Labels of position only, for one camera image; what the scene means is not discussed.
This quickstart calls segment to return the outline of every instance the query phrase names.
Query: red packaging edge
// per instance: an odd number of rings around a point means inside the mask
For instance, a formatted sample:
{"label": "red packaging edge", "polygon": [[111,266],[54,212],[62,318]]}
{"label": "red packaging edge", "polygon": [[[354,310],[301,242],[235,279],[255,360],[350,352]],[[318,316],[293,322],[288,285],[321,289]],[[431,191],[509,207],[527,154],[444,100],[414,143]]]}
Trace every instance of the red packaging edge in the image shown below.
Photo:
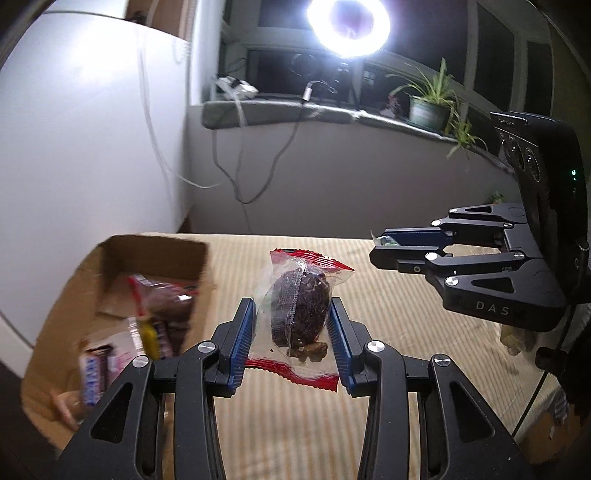
{"label": "red packaging edge", "polygon": [[339,383],[339,376],[336,374],[324,374],[314,378],[303,378],[297,375],[289,365],[267,358],[249,358],[246,360],[246,366],[273,372],[296,385],[305,385],[306,387],[319,388],[320,390],[336,392],[336,387]]}
{"label": "red packaging edge", "polygon": [[324,268],[326,270],[349,270],[351,272],[355,271],[355,270],[353,270],[353,268],[345,265],[344,263],[339,262],[338,260],[335,260],[334,258],[325,257],[324,255],[320,255],[319,253],[312,252],[310,250],[300,250],[300,249],[283,250],[281,248],[276,248],[273,251],[271,251],[271,261],[272,262],[273,262],[273,253],[274,252],[289,255],[291,257],[302,258],[304,260],[307,260],[312,265],[315,265],[320,268]]}

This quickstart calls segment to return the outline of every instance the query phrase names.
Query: flower pot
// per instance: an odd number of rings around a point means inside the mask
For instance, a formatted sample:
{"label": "flower pot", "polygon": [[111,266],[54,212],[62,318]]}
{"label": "flower pot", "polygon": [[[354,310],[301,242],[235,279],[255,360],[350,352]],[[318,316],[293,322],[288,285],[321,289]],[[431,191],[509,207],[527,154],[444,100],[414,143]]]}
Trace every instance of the flower pot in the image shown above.
{"label": "flower pot", "polygon": [[408,119],[417,125],[442,131],[449,120],[450,109],[448,106],[435,105],[425,102],[419,97],[410,97],[410,115]]}

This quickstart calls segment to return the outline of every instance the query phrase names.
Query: striped beige tablecloth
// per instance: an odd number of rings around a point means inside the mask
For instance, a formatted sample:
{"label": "striped beige tablecloth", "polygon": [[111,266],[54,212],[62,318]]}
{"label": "striped beige tablecloth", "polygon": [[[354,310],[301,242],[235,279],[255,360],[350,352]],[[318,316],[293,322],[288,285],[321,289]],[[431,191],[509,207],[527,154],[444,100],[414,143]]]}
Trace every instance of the striped beige tablecloth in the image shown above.
{"label": "striped beige tablecloth", "polygon": [[[216,291],[205,328],[230,321],[242,297],[252,296],[274,248],[303,248],[355,269],[335,288],[352,320],[404,355],[429,359],[450,355],[508,429],[517,423],[540,371],[522,355],[511,357],[499,341],[499,326],[445,311],[435,289],[420,275],[380,271],[369,262],[368,240],[273,236],[190,235],[210,245]],[[484,249],[456,247],[454,254]],[[533,421],[556,388],[548,379]],[[410,478],[418,478],[419,438],[411,398]],[[216,399],[217,426],[229,480],[348,480],[357,478],[368,401],[300,387],[277,375],[247,369],[236,395]]]}

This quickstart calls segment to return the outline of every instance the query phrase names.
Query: window sill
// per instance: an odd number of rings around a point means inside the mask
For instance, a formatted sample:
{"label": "window sill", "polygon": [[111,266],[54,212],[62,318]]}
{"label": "window sill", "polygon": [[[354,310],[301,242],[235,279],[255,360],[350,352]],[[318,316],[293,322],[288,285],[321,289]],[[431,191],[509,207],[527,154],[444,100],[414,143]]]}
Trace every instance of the window sill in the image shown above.
{"label": "window sill", "polygon": [[[366,127],[382,128],[409,135],[421,137],[426,140],[448,143],[450,148],[456,144],[453,137],[446,137],[434,131],[423,129],[410,124],[403,119],[391,119],[381,115],[374,115],[363,110],[355,111],[334,106],[318,105],[293,100],[243,100],[241,102],[244,115],[249,126],[273,125],[317,121],[330,124],[359,124]],[[232,100],[214,100],[203,105],[202,124],[209,130],[236,128],[239,126],[236,105]],[[474,153],[491,162],[508,174],[513,174],[513,169],[505,165],[498,157],[479,148],[470,148]]]}

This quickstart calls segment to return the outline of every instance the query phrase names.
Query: potted plant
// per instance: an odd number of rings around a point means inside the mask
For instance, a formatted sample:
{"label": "potted plant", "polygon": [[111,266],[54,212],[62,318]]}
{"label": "potted plant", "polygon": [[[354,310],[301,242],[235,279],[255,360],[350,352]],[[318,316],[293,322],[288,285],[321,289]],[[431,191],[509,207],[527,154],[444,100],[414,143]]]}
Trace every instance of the potted plant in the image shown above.
{"label": "potted plant", "polygon": [[486,145],[484,140],[470,133],[470,130],[472,129],[472,124],[470,123],[470,121],[466,120],[465,122],[462,122],[457,112],[454,112],[454,117],[455,120],[452,121],[452,128],[456,137],[457,145],[454,145],[452,147],[452,149],[447,154],[447,158],[450,158],[460,148],[462,148],[464,152],[466,152],[466,150],[470,148],[472,145],[476,145],[476,142],[478,140],[482,142],[485,150],[488,151],[488,146]]}
{"label": "potted plant", "polygon": [[456,108],[456,102],[454,101],[456,92],[449,88],[453,76],[447,74],[447,63],[444,58],[441,59],[439,72],[433,75],[431,80],[419,68],[417,70],[425,80],[424,86],[419,85],[417,82],[409,82],[392,90],[390,96],[394,96],[404,89],[416,91],[419,96],[410,95],[408,119],[412,123],[423,127],[442,131],[451,122]]}

